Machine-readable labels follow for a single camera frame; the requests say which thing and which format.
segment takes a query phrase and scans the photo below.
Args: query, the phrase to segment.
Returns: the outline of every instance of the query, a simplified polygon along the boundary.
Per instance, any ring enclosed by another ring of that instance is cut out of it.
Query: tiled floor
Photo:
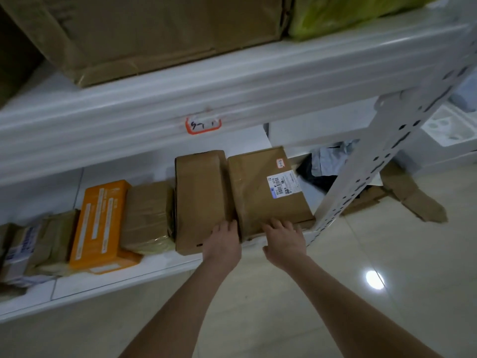
[[[424,223],[398,202],[339,218],[309,254],[445,357],[477,356],[477,165],[417,180],[447,209]],[[385,289],[367,285],[375,269]],[[0,325],[5,357],[115,358],[187,279],[183,273]],[[218,291],[195,357],[340,357],[303,293],[261,251]]]

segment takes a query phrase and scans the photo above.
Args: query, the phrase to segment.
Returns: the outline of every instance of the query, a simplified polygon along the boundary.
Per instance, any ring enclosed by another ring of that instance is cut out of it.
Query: person
[[[343,286],[307,256],[300,229],[272,219],[264,224],[266,258],[302,289],[349,357],[441,357]],[[203,244],[203,261],[124,350],[120,358],[189,358],[220,285],[242,256],[237,222],[222,222]]]

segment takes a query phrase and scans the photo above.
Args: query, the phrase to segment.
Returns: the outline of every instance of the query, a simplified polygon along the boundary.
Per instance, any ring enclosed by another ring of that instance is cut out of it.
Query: red-bordered shelf label
[[[220,118],[187,117],[186,129],[189,134],[216,131],[222,126]]]

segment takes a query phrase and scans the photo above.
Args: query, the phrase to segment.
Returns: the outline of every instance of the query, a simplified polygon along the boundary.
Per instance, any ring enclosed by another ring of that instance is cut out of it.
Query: yellow-green bag
[[[434,0],[295,0],[289,34],[304,40]]]

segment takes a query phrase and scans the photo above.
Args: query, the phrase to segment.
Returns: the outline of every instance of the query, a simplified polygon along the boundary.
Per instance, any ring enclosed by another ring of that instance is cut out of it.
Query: perforated metal post
[[[402,149],[408,137],[432,116],[476,63],[477,26],[471,24],[419,87],[378,98],[373,121],[315,212],[314,238]]]

